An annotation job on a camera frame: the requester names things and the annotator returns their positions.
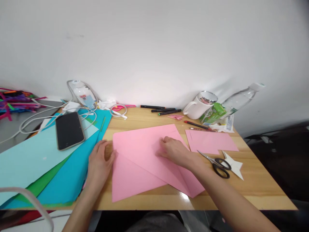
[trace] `smartphone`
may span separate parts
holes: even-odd
[[[62,115],[56,119],[56,136],[59,151],[85,141],[84,130],[77,112]]]

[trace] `juice box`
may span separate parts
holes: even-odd
[[[213,104],[212,108],[203,113],[200,117],[200,122],[202,125],[209,126],[225,114],[226,110],[224,107],[220,103],[216,102]]]

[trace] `blue paper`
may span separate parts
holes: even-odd
[[[79,114],[87,113],[87,110],[79,110]],[[92,152],[94,145],[103,138],[105,131],[111,120],[109,111],[96,110],[97,123],[95,126],[98,131],[87,139],[74,153],[68,161],[62,166],[55,177],[48,183],[46,188],[39,194],[38,200],[44,204],[58,204],[75,201],[82,188],[84,178],[88,168],[88,157]],[[90,120],[95,119],[95,115],[89,115]],[[12,200],[7,201],[1,209],[31,207],[32,205]]]
[[[90,123],[82,121],[83,128]],[[98,129],[91,125],[84,131],[86,139]],[[51,168],[68,157],[79,146],[59,151],[57,149],[56,130],[52,126],[41,133],[0,154],[0,188],[1,187],[28,187]],[[0,205],[16,193],[0,193]]]
[[[78,111],[79,114],[84,114],[84,113],[87,113],[88,110],[85,110],[85,109],[80,109]],[[112,119],[112,115],[110,114],[109,111],[107,110],[96,110],[95,111],[96,114],[97,114],[97,119],[96,121],[98,122],[95,126],[100,130],[101,129],[101,126],[102,126],[102,122],[105,118],[105,122],[104,122],[104,125],[102,127],[102,130],[100,131],[99,135],[98,135],[98,139],[97,139],[97,142],[99,142],[100,140],[102,140],[106,130],[107,130],[107,127],[109,125],[109,122],[110,120]],[[87,118],[91,119],[91,120],[94,120],[95,119],[95,115],[89,115]]]

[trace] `white wall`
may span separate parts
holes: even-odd
[[[305,0],[1,0],[0,85],[69,99],[184,107],[267,87],[235,116],[242,136],[309,117]]]

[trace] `scissors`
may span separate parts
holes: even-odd
[[[127,108],[132,108],[132,107],[136,107],[136,105],[125,105]],[[124,108],[123,106],[115,106],[112,110],[114,111],[119,111],[122,108]]]
[[[202,156],[204,156],[205,158],[207,158],[207,159],[212,163],[212,167],[213,167],[214,171],[215,171],[220,177],[222,177],[222,178],[224,178],[224,179],[228,179],[228,178],[229,178],[229,173],[228,173],[226,170],[231,170],[232,167],[230,166],[230,164],[229,164],[227,161],[225,161],[225,160],[222,159],[222,158],[215,158],[215,159],[212,159],[212,158],[209,158],[206,154],[200,152],[199,150],[198,150],[198,152],[199,152]],[[220,169],[222,172],[224,172],[224,173],[226,174],[226,176],[223,176],[223,175],[218,171],[218,169]]]

